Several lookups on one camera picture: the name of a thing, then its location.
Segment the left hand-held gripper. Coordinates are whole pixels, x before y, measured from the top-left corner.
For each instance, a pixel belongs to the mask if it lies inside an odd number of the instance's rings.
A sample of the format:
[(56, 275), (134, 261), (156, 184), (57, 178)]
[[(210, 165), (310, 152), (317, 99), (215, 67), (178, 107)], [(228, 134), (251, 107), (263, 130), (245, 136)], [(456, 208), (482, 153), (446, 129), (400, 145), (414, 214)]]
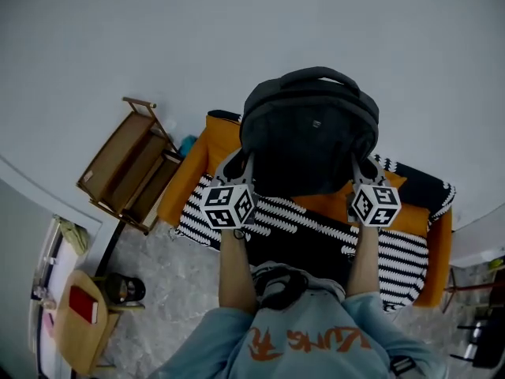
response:
[[(210, 186), (203, 189), (200, 211), (214, 230), (242, 229), (254, 224), (257, 198), (253, 182), (254, 154), (234, 151), (218, 165)], [(219, 181), (241, 178), (242, 183)]]

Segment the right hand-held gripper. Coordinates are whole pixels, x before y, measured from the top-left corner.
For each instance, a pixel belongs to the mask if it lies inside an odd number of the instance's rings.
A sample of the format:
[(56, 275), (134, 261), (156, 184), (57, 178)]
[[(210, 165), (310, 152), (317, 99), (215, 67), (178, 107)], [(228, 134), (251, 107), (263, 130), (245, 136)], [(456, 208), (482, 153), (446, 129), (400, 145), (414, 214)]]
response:
[(362, 163), (362, 174), (357, 157), (350, 155), (353, 172), (353, 193), (347, 199), (347, 220), (366, 227), (390, 227), (401, 210), (398, 189), (392, 186), (361, 184), (362, 175), (368, 183), (385, 183), (384, 169), (369, 156)]

